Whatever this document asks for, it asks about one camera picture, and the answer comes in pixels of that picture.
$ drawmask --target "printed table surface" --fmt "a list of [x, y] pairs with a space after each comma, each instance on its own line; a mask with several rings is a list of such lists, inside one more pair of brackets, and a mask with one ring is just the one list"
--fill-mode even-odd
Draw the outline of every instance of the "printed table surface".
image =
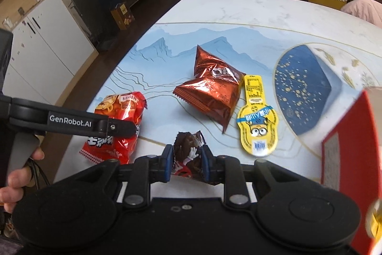
[[[236, 69], [262, 77], [267, 104], [279, 117], [278, 145], [266, 159], [319, 182], [322, 139], [363, 87], [382, 83], [381, 43], [376, 26], [299, 0], [181, 0], [127, 53], [88, 111], [107, 95], [140, 91], [148, 109], [133, 159], [161, 154], [178, 132], [201, 130], [214, 155], [253, 163], [236, 124], [244, 90], [225, 134], [220, 124], [172, 93], [193, 77], [200, 45]], [[85, 141], [72, 139], [56, 180], [91, 165], [78, 154]], [[174, 177], [167, 185], [152, 185], [152, 195], [222, 196], [222, 189]]]

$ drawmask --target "cabinet door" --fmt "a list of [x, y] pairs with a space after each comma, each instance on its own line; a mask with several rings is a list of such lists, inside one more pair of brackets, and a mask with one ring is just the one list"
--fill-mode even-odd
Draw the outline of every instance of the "cabinet door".
[[51, 104], [56, 103], [73, 78], [28, 19], [13, 30], [9, 64]]
[[62, 0], [44, 0], [28, 18], [58, 58], [75, 75], [94, 51]]
[[3, 93], [9, 97], [49, 104], [35, 89], [33, 89], [15, 69], [9, 65], [5, 74]]

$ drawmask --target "black circular cover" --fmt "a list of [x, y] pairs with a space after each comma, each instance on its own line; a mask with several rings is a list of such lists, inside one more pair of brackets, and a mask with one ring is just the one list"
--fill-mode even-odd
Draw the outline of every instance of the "black circular cover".
[[258, 203], [259, 225], [281, 243], [300, 249], [326, 249], [350, 243], [360, 210], [347, 196], [317, 184], [280, 184]]
[[20, 238], [49, 249], [72, 249], [102, 236], [114, 223], [113, 201], [100, 188], [75, 181], [22, 199], [13, 213]]

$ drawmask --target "qr code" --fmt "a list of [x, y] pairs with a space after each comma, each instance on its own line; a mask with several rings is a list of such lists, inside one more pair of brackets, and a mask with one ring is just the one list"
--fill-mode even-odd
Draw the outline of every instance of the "qr code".
[[256, 150], [256, 151], [263, 151], [265, 150], [267, 144], [265, 141], [256, 141], [256, 142], [253, 142], [253, 148]]

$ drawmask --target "yellow bottle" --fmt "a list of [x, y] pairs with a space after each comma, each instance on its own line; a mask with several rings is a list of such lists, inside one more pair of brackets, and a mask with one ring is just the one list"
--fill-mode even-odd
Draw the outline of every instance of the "yellow bottle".
[[265, 157], [276, 148], [278, 117], [265, 101], [261, 76], [244, 76], [244, 105], [237, 117], [243, 148], [251, 155]]

